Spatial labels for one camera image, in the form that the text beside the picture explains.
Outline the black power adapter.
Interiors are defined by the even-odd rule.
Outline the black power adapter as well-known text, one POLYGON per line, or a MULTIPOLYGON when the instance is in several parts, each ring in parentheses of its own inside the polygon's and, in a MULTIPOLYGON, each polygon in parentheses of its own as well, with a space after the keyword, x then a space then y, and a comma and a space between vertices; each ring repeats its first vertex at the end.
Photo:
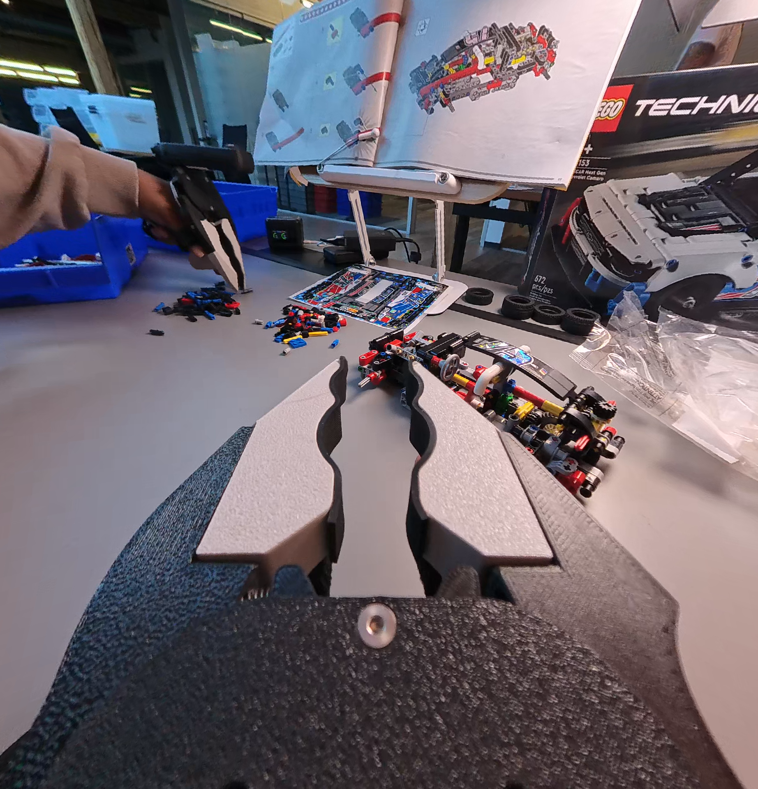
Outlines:
MULTIPOLYGON (((395 251, 400 243, 398 235, 388 229, 368 232, 370 253, 375 261, 382 261, 395 251)), ((325 239, 322 254, 326 263, 334 265, 352 265, 363 263, 363 253, 356 230, 345 230, 341 235, 325 239)))

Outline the open lego instruction book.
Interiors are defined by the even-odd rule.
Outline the open lego instruction book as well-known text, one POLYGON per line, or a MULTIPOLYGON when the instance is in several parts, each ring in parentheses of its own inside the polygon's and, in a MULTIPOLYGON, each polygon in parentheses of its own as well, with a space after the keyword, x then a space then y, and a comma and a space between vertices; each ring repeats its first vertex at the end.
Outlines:
POLYGON ((254 161, 562 189, 640 4, 316 3, 275 30, 254 161))

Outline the heap of larger lego parts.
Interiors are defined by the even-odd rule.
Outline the heap of larger lego parts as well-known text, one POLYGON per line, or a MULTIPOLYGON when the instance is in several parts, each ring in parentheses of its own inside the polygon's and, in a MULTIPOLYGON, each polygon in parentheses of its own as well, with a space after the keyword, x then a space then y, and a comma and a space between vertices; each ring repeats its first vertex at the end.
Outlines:
POLYGON ((87 267, 100 265, 102 259, 99 253, 83 254, 79 256, 69 256, 62 254, 61 256, 41 256, 35 255, 31 257, 21 258, 14 266, 16 268, 63 268, 63 267, 87 267))

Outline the lego set cardboard box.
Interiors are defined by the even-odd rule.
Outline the lego set cardboard box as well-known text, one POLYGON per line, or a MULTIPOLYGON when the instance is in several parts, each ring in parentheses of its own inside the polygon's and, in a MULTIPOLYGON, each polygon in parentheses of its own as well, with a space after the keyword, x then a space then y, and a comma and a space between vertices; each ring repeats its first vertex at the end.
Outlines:
POLYGON ((520 292, 758 332, 758 63, 612 78, 520 292))

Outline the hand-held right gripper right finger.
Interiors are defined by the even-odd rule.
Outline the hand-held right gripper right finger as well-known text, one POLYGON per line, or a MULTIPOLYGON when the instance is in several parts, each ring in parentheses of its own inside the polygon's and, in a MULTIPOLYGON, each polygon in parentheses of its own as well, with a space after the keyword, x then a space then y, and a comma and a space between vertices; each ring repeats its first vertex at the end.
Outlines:
POLYGON ((419 362, 407 362, 411 475, 407 541, 425 593, 460 567, 484 587, 494 570, 555 563, 500 433, 419 362))

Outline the holographic sticker sheet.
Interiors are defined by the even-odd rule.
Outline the holographic sticker sheet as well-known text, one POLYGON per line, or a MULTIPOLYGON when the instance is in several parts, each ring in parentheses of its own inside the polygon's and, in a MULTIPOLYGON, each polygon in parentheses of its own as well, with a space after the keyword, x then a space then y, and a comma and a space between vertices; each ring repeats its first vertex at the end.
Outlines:
POLYGON ((291 295, 296 304, 388 330, 415 326, 447 285, 396 270, 357 264, 291 295))

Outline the black charger with green lights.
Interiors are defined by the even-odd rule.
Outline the black charger with green lights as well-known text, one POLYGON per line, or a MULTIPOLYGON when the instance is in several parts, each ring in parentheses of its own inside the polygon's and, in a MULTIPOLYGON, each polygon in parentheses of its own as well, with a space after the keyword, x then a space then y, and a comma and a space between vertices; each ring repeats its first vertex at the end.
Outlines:
POLYGON ((268 247, 274 252, 304 251, 303 219, 299 216, 280 215, 266 218, 266 238, 268 247))

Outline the person's left hand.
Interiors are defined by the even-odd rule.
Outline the person's left hand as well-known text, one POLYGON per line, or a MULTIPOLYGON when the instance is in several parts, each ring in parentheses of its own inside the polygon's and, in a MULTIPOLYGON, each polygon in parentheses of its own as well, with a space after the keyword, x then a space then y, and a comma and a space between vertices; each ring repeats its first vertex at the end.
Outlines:
POLYGON ((137 176, 138 214, 149 235, 167 246, 185 248, 194 268, 211 269, 205 250, 191 241, 188 217, 178 204, 171 185, 143 170, 138 170, 137 176))

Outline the blue plastic bin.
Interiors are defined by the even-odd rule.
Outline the blue plastic bin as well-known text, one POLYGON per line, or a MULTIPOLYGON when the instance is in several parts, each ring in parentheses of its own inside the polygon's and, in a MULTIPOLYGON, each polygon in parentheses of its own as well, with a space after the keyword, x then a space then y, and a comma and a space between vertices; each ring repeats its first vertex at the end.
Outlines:
POLYGON ((266 237, 266 220, 278 212, 277 188, 234 182, 215 182, 234 222, 240 244, 266 237))

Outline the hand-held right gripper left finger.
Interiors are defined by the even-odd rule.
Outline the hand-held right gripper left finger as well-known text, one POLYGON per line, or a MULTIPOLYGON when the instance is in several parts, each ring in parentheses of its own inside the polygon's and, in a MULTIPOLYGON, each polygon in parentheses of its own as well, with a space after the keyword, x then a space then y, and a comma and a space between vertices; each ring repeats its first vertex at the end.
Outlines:
POLYGON ((254 566, 260 587, 282 567, 300 568, 330 593, 344 540, 342 475, 345 357, 259 418, 196 547, 197 560, 254 566))

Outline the empty clear plastic bags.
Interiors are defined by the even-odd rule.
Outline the empty clear plastic bags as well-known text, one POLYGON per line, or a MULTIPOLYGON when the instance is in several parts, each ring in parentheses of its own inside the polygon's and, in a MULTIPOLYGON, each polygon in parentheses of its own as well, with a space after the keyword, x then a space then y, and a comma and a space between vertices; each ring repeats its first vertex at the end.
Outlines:
POLYGON ((571 352, 582 369, 758 481, 758 332, 671 311, 650 321, 625 291, 608 325, 571 352))

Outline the pile of blue black pins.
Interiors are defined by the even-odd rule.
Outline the pile of blue black pins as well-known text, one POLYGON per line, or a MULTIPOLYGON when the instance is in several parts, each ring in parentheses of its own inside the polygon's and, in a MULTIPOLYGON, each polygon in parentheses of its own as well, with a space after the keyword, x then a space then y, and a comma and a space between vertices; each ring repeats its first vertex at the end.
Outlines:
POLYGON ((253 291, 252 287, 233 291, 225 281, 218 281, 197 291, 185 291, 172 303, 160 302, 153 308, 153 314, 180 316, 191 323, 199 319, 230 318, 241 314, 240 298, 253 291))

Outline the white storage crates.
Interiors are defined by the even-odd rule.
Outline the white storage crates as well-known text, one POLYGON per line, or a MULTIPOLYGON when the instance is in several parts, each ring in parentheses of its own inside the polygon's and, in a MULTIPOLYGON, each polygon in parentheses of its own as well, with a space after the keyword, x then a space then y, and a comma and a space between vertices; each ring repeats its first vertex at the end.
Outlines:
POLYGON ((58 87, 25 88, 23 97, 42 133, 59 127, 85 145, 128 154, 149 155, 160 143, 157 109, 150 99, 58 87))

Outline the pile of colourful lego pieces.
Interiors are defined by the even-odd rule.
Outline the pile of colourful lego pieces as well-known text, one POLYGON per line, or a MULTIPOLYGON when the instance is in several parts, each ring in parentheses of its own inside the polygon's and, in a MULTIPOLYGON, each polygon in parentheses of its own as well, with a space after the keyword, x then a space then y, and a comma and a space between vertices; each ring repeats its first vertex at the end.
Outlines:
POLYGON ((311 344, 337 349, 347 319, 334 311, 288 304, 275 320, 253 319, 251 323, 272 335, 279 356, 285 358, 311 344))

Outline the partly built lego car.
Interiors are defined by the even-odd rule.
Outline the partly built lego car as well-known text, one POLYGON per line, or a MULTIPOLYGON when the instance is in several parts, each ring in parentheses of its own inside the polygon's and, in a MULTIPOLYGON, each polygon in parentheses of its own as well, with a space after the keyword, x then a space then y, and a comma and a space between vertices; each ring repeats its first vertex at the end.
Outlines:
POLYGON ((461 400, 512 435, 572 495, 591 498, 624 438, 612 426, 617 403, 592 387, 579 389, 522 346, 473 331, 437 337, 388 332, 358 360, 361 388, 404 383, 405 365, 418 362, 461 400))

